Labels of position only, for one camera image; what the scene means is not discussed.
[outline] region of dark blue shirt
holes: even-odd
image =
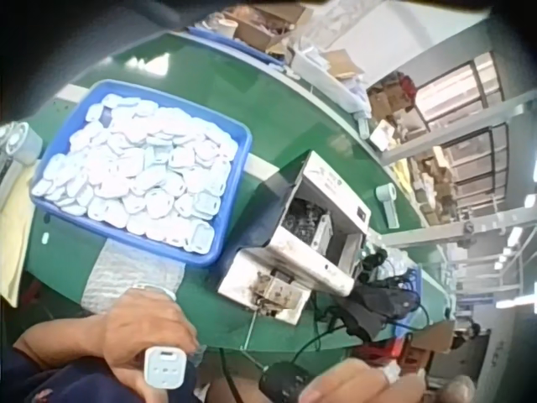
[[[26,354],[3,354],[0,401],[8,403],[140,403],[137,394],[119,383],[101,359],[77,359],[60,369],[42,370]],[[169,390],[169,403],[200,403],[194,396],[196,369],[187,364],[185,382]]]

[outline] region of window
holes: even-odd
[[[479,55],[422,86],[416,111],[427,131],[479,113],[503,101],[493,55]],[[508,171],[508,127],[483,128],[443,144],[457,184],[457,206],[486,207],[505,197]]]

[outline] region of blue tray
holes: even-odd
[[[65,120],[60,131],[50,143],[44,152],[41,162],[35,171],[32,187],[43,175],[45,166],[50,158],[58,153],[67,154],[69,151],[69,137],[82,128],[85,124],[86,111],[94,103],[99,103],[107,94],[115,93],[122,97],[141,97],[157,102],[162,107],[180,107],[186,113],[193,117],[205,119],[218,125],[222,130],[228,132],[231,137],[238,143],[238,152],[235,160],[232,162],[232,170],[227,179],[226,192],[222,196],[222,204],[218,214],[212,219],[211,225],[215,228],[215,238],[211,249],[207,254],[194,254],[182,249],[175,248],[166,243],[156,242],[145,237],[139,237],[128,233],[125,230],[117,229],[103,222],[95,222],[88,217],[75,217],[62,212],[53,203],[34,197],[30,198],[35,206],[54,214],[57,217],[72,222],[75,225],[98,233],[104,237],[113,238],[117,241],[126,243],[136,248],[145,249],[154,254],[165,256],[167,258],[180,260],[186,264],[196,266],[207,266],[213,263],[222,251],[224,237],[226,236],[227,226],[230,216],[232,215],[233,203],[237,195],[237,189],[244,171],[244,165],[248,157],[248,152],[252,146],[252,135],[246,126],[237,122],[221,113],[212,111],[201,105],[186,101],[183,98],[174,97],[165,92],[155,91],[144,86],[128,84],[126,82],[105,80],[96,83],[87,93],[86,97],[75,108],[73,113]]]
[[[245,44],[243,42],[239,42],[238,40],[228,38],[227,36],[217,34],[216,32],[212,32],[209,29],[188,27],[188,32],[190,32],[194,36],[199,36],[200,38],[212,40],[219,44],[224,44],[225,46],[229,46],[230,48],[240,50],[241,52],[246,53],[247,55],[250,55],[256,58],[257,60],[260,60],[263,63],[267,63],[267,64],[273,63],[275,65],[285,64],[283,60],[275,59],[274,57],[269,56],[266,53],[263,53],[261,50],[257,50],[253,48],[249,44]]]
[[[420,295],[420,297],[423,298],[423,279],[421,277],[420,267],[416,266],[410,269],[410,281],[412,282],[412,290],[416,291]],[[409,313],[405,319],[398,321],[398,323],[401,323],[406,326],[410,326],[410,323],[412,322],[414,315],[416,315],[420,311],[422,311],[422,308],[418,308],[417,311]],[[396,338],[401,338],[405,334],[411,332],[410,329],[405,329],[403,327],[397,327],[397,326],[394,326],[394,327],[395,327],[394,335]]]

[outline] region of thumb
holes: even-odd
[[[145,403],[168,403],[168,392],[149,386],[140,369],[112,368],[112,372],[119,382],[138,393]]]

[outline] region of pile of white plastic parts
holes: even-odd
[[[237,142],[177,107],[108,94],[31,190],[63,212],[207,254]]]

